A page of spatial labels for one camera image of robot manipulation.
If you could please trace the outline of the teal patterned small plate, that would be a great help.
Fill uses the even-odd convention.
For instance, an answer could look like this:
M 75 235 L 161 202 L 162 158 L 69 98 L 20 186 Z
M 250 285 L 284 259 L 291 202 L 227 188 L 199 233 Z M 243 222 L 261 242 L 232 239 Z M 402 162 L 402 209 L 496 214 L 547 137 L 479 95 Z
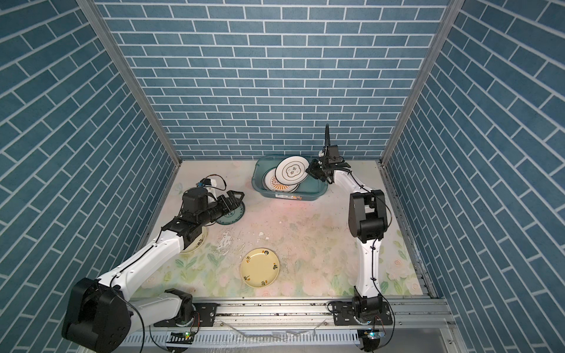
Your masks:
M 221 218 L 217 219 L 216 223 L 220 225 L 234 224 L 242 219 L 244 213 L 245 213 L 245 205 L 244 203 L 241 203 L 234 211 L 231 211 L 225 216 L 222 216 Z

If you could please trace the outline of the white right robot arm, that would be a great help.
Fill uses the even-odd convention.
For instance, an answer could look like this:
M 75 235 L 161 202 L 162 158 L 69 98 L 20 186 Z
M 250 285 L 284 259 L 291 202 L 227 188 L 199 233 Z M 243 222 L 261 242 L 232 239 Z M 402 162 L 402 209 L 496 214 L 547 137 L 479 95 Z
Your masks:
M 338 185 L 349 194 L 348 227 L 359 254 L 359 273 L 352 299 L 354 317 L 362 323 L 394 323 L 394 311 L 382 294 L 378 279 L 380 247 L 389 228 L 384 192 L 361 182 L 341 157 L 314 159 L 307 173 L 322 182 Z

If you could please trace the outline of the yellow plate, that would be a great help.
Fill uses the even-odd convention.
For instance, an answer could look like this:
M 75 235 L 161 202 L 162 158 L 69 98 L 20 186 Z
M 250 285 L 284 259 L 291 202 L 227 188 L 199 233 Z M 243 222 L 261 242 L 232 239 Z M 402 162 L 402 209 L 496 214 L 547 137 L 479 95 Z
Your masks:
M 253 249 L 241 262 L 240 275 L 244 283 L 251 288 L 263 288 L 271 285 L 280 273 L 280 260 L 273 250 Z

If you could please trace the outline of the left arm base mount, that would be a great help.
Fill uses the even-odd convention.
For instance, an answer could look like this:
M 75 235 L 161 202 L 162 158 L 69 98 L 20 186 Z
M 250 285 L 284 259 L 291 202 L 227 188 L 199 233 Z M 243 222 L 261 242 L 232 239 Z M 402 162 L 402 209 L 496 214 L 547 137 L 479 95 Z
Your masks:
M 217 303 L 206 302 L 194 304 L 193 296 L 178 289 L 167 289 L 166 294 L 171 294 L 181 300 L 180 308 L 171 319 L 162 320 L 153 324 L 154 327 L 212 327 L 215 322 Z

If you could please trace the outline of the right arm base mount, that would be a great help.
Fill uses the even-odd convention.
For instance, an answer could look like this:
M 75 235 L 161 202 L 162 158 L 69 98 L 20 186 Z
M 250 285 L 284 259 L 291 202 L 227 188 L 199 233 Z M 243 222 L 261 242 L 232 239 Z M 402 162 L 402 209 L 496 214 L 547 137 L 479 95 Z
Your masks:
M 390 305 L 381 296 L 331 301 L 327 303 L 327 309 L 336 326 L 388 326 L 394 322 Z

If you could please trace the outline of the orange sunburst plate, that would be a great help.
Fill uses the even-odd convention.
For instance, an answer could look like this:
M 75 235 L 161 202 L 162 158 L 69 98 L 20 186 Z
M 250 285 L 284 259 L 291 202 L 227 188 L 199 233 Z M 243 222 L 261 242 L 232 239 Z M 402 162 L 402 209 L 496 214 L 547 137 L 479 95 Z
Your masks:
M 284 185 L 276 178 L 276 168 L 268 170 L 263 176 L 263 186 L 268 191 L 292 193 L 298 189 L 299 184 Z

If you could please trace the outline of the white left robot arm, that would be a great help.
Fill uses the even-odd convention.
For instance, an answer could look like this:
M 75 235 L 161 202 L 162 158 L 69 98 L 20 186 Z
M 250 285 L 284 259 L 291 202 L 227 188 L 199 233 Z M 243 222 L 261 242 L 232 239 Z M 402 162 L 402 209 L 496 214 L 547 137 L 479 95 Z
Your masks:
M 192 296 L 169 288 L 157 297 L 134 301 L 132 295 L 164 263 L 186 250 L 202 233 L 241 206 L 244 193 L 228 191 L 215 197 L 205 187 L 182 195 L 177 216 L 122 264 L 96 279 L 81 279 L 71 290 L 62 336 L 95 352 L 112 352 L 133 332 L 164 321 L 194 325 Z

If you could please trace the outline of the white plate black quatrefoil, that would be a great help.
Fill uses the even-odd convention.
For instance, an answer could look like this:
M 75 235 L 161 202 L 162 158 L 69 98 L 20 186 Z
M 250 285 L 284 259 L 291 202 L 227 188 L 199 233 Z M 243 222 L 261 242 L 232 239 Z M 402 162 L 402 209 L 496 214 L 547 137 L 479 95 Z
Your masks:
M 275 178 L 283 185 L 297 185 L 307 177 L 309 161 L 301 156 L 291 156 L 282 160 L 275 169 Z

